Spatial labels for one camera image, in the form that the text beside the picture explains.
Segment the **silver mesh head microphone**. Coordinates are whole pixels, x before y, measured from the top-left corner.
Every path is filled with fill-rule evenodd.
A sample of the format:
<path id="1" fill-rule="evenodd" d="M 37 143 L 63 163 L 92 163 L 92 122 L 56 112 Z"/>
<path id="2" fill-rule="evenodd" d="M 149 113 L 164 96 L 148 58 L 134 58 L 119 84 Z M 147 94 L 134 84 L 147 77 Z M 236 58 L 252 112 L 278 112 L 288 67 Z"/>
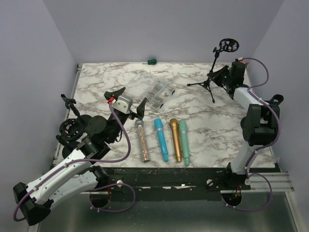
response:
<path id="1" fill-rule="evenodd" d="M 149 162 L 151 159 L 149 155 L 149 148 L 148 148 L 146 134 L 144 130 L 144 122 L 141 119 L 137 119 L 135 121 L 135 127 L 137 129 L 142 162 Z"/>

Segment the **blue microphone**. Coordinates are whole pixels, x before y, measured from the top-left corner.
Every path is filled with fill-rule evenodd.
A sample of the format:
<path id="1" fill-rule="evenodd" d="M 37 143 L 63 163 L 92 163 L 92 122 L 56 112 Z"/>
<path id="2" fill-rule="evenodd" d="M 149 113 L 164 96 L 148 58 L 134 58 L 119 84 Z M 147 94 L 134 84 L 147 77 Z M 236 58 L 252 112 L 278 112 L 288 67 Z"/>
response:
<path id="1" fill-rule="evenodd" d="M 161 119 L 156 118 L 154 120 L 154 127 L 155 127 L 155 130 L 157 132 L 157 136 L 158 136 L 159 145 L 160 145 L 160 149 L 161 149 L 163 159 L 164 159 L 165 162 L 168 162 L 169 161 L 168 149 L 167 149 L 167 144 L 166 144 L 165 135 L 164 135 L 164 131 L 163 131 L 163 123 L 162 123 Z"/>

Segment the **black tripod microphone stand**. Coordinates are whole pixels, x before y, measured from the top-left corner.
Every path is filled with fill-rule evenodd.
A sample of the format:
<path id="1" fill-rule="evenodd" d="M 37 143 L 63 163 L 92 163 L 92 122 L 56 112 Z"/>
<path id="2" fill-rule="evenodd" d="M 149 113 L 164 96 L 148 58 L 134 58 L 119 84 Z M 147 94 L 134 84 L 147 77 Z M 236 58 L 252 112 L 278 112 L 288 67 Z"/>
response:
<path id="1" fill-rule="evenodd" d="M 239 42 L 237 40 L 231 39 L 231 38 L 225 38 L 225 39 L 220 40 L 219 47 L 214 47 L 214 49 L 212 51 L 214 53 L 214 61 L 212 63 L 212 67 L 211 67 L 210 72 L 207 74 L 207 77 L 208 77 L 207 80 L 204 81 L 204 82 L 187 84 L 187 86 L 190 87 L 190 86 L 193 86 L 193 85 L 199 85 L 199 86 L 203 87 L 204 89 L 206 89 L 210 93 L 212 102 L 215 103 L 215 99 L 213 97 L 210 84 L 211 84 L 211 81 L 214 77 L 213 69 L 214 69 L 214 66 L 216 64 L 216 61 L 217 61 L 221 52 L 232 53 L 232 52 L 236 52 L 238 49 L 239 49 Z"/>

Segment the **mint green microphone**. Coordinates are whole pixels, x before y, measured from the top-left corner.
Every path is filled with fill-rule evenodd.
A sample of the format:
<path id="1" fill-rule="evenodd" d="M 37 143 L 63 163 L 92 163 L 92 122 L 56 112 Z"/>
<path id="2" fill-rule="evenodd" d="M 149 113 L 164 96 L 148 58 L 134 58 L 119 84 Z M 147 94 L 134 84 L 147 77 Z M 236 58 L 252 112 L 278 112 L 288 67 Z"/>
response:
<path id="1" fill-rule="evenodd" d="M 188 143 L 188 127 L 184 120 L 179 122 L 179 131 L 181 135 L 184 163 L 186 166 L 189 166 L 190 165 L 190 151 L 189 151 L 189 143 Z"/>

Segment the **black stand holding silver microphone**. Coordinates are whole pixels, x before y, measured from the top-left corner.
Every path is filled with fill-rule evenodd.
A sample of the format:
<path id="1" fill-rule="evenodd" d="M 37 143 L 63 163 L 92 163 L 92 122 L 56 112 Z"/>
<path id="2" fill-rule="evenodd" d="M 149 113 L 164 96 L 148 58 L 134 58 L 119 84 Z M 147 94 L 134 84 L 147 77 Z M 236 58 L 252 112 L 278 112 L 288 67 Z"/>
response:
<path id="1" fill-rule="evenodd" d="M 284 101 L 284 97 L 281 94 L 275 94 L 270 100 L 266 101 L 271 107 L 277 107 Z"/>

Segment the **black shock mount desk stand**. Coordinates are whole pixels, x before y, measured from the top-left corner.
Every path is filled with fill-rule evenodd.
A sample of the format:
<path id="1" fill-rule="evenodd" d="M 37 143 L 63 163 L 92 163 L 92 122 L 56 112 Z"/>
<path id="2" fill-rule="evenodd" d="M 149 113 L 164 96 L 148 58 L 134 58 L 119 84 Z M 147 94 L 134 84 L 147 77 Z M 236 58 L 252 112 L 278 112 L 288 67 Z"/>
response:
<path id="1" fill-rule="evenodd" d="M 56 139 L 63 145 L 62 157 L 65 159 L 77 147 L 77 140 L 82 136 L 82 127 L 77 119 L 69 118 L 61 123 L 59 132 Z"/>

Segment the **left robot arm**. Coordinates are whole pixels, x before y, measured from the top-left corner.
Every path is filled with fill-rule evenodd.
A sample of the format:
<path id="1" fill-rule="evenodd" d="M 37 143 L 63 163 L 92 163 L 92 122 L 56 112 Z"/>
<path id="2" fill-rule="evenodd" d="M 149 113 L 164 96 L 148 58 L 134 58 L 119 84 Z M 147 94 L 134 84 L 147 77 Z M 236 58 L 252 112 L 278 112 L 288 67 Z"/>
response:
<path id="1" fill-rule="evenodd" d="M 95 189 L 104 190 L 107 185 L 105 172 L 95 163 L 122 162 L 128 155 L 115 160 L 104 160 L 110 151 L 109 144 L 119 142 L 121 136 L 129 138 L 124 124 L 128 119 L 143 119 L 147 100 L 143 99 L 136 112 L 131 110 L 133 100 L 124 94 L 125 88 L 114 92 L 105 92 L 111 115 L 81 115 L 75 107 L 76 100 L 61 95 L 67 109 L 75 118 L 65 120 L 59 127 L 57 140 L 63 145 L 66 154 L 63 160 L 40 178 L 27 184 L 19 182 L 13 188 L 17 203 L 15 211 L 21 211 L 23 217 L 14 221 L 25 220 L 33 226 L 43 221 L 57 203 L 66 197 Z"/>

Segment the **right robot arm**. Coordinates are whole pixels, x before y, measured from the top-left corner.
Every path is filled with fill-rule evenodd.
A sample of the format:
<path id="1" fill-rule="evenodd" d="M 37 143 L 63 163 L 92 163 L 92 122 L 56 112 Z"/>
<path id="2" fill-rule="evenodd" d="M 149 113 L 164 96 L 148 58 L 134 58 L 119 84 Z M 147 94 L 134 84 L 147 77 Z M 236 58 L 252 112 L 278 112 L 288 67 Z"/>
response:
<path id="1" fill-rule="evenodd" d="M 222 184 L 227 189 L 234 189 L 239 185 L 238 174 L 247 174 L 258 151 L 272 146 L 281 132 L 279 104 L 282 96 L 269 101 L 259 98 L 251 87 L 244 84 L 245 69 L 245 63 L 235 60 L 231 66 L 225 65 L 220 70 L 207 74 L 210 81 L 224 88 L 229 97 L 247 111 L 241 120 L 244 143 L 230 163 L 232 173 L 222 177 Z"/>

